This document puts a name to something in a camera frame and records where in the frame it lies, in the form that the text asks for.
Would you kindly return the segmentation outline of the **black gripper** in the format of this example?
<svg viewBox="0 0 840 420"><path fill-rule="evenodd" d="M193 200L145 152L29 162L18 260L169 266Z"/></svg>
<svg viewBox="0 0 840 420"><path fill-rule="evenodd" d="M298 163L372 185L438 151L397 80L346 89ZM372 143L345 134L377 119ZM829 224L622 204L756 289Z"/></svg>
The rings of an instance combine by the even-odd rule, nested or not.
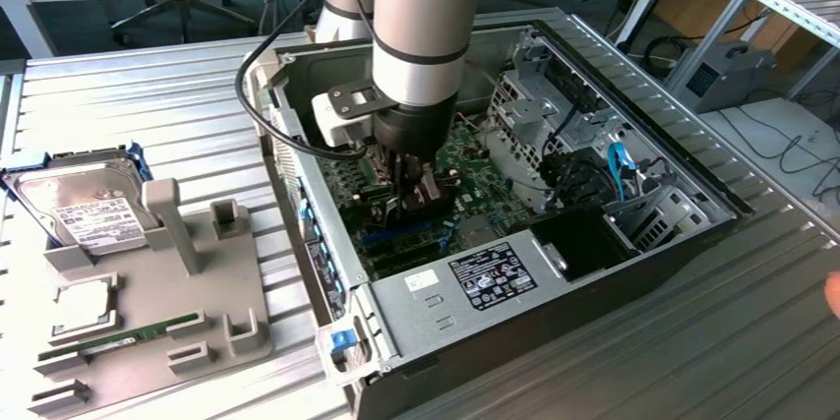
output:
<svg viewBox="0 0 840 420"><path fill-rule="evenodd" d="M377 97L373 133L389 167L406 155L432 162L442 147L454 120L457 95L432 105L412 106L388 97Z"/></svg>

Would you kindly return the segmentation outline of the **person's hand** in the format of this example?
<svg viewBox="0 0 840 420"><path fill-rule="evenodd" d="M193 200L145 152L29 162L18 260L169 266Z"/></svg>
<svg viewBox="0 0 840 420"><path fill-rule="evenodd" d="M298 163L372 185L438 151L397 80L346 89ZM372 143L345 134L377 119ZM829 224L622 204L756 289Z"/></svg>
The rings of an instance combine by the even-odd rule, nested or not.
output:
<svg viewBox="0 0 840 420"><path fill-rule="evenodd" d="M840 318L840 272L833 271L825 278L824 298L826 307L836 318Z"/></svg>

